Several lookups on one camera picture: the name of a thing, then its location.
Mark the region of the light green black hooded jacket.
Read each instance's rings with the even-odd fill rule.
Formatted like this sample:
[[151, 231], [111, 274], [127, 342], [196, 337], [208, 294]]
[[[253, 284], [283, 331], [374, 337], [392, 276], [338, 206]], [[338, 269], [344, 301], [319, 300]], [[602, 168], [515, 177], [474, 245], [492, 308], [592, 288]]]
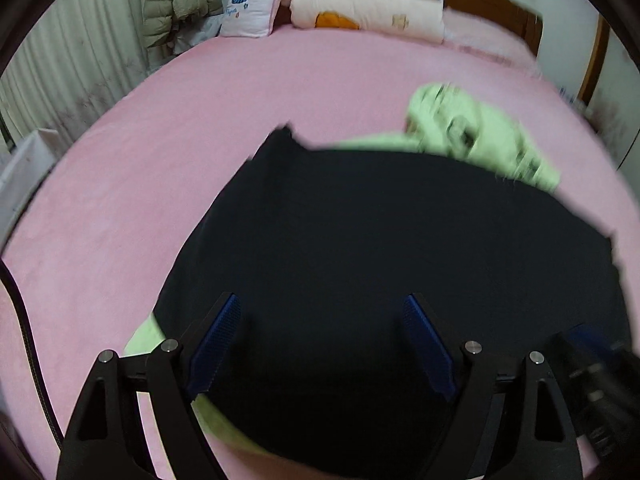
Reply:
[[228, 445], [327, 474], [417, 479], [442, 462], [454, 396], [402, 324], [418, 292], [456, 332], [518, 353], [561, 330], [626, 344], [639, 303], [639, 206], [618, 242], [560, 195], [514, 118], [454, 84], [413, 93], [404, 131], [327, 148], [274, 130], [186, 240], [136, 354], [224, 292], [241, 326], [195, 398]]

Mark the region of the pink bed sheet mattress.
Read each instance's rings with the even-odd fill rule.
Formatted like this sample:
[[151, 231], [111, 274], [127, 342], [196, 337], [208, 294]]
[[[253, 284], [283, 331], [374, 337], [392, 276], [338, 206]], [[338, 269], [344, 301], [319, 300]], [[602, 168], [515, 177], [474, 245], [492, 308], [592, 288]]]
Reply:
[[214, 38], [161, 68], [56, 165], [4, 258], [66, 424], [98, 353], [149, 315], [186, 237], [242, 162], [288, 122], [328, 144], [399, 130], [408, 101], [452, 82], [518, 119], [560, 170], [560, 195], [622, 242], [634, 201], [552, 84], [448, 47], [352, 30]]

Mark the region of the white box beside bed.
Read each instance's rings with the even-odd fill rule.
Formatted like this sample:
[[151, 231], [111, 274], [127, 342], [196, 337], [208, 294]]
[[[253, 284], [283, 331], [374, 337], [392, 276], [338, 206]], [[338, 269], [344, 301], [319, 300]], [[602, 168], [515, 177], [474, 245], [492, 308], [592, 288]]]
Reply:
[[1, 155], [1, 246], [11, 236], [32, 194], [69, 146], [56, 130], [39, 128], [18, 142], [11, 155]]

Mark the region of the floral sliding wardrobe door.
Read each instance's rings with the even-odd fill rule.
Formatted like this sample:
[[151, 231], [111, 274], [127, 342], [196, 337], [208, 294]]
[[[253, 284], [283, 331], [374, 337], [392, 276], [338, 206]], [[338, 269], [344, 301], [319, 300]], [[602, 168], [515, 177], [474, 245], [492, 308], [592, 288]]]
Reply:
[[615, 166], [622, 168], [639, 137], [639, 70], [602, 15], [578, 101]]

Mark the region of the white pleated curtain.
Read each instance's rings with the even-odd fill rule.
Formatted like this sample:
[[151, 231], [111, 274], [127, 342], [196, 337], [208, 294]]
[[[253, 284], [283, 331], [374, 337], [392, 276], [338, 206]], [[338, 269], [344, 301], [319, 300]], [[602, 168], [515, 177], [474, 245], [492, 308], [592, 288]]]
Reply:
[[72, 142], [149, 73], [142, 0], [55, 0], [1, 76], [13, 141], [38, 128]]

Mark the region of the flat pink pillow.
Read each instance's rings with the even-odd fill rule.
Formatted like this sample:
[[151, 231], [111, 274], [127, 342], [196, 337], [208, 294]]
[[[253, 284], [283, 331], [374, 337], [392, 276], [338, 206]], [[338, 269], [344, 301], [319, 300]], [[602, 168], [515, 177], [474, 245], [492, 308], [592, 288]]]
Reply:
[[537, 67], [536, 55], [526, 42], [491, 21], [449, 8], [444, 10], [442, 20], [447, 47], [507, 66], [526, 70]]

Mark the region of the pink embroidered pillow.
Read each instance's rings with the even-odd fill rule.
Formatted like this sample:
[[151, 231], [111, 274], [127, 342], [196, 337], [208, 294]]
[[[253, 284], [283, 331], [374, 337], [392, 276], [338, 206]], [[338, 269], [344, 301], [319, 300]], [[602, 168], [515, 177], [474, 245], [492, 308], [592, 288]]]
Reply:
[[271, 34], [281, 0], [229, 0], [219, 35], [264, 38]]

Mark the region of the dark wooden headboard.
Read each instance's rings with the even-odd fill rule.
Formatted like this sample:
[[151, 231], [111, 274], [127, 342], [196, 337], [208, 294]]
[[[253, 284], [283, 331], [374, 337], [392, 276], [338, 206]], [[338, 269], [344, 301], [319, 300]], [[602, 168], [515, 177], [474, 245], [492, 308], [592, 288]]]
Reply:
[[542, 17], [512, 0], [444, 0], [446, 8], [484, 18], [512, 32], [537, 56], [544, 29]]

